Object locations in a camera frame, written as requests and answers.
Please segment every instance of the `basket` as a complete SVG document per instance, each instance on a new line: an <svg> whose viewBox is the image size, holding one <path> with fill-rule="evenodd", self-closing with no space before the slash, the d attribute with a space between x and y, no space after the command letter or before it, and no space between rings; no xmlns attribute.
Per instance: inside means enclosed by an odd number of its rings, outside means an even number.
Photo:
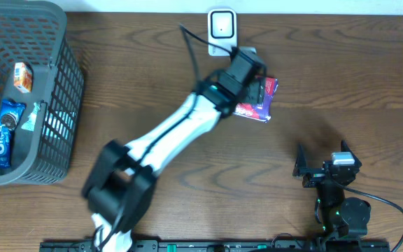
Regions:
<svg viewBox="0 0 403 252"><path fill-rule="evenodd" d="M0 109L2 99L26 104L11 140L11 168L0 185L51 184L68 171L83 97L83 75L66 38L66 15L46 1L0 1ZM13 86L16 62L33 73L32 91ZM34 131L21 129L34 102Z"/></svg>

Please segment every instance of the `wood grain surface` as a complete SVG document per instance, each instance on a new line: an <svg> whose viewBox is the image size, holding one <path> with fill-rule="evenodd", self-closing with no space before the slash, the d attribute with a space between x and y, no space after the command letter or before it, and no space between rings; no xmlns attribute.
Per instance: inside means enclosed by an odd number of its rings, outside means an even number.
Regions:
<svg viewBox="0 0 403 252"><path fill-rule="evenodd" d="M179 23L206 38L206 15L68 13L68 40L86 77L71 168L55 185L0 187L0 251L38 251L43 240L93 233L80 189L102 146L145 134L193 86ZM162 239L319 232L316 192L292 177L296 143L320 166L347 140L363 163L352 186L403 207L403 17L240 15L239 43L255 46L279 79L272 119L232 116L190 144L161 175L134 232ZM203 74L228 65L204 45L195 49ZM368 201L368 237L393 247L401 213Z"/></svg>

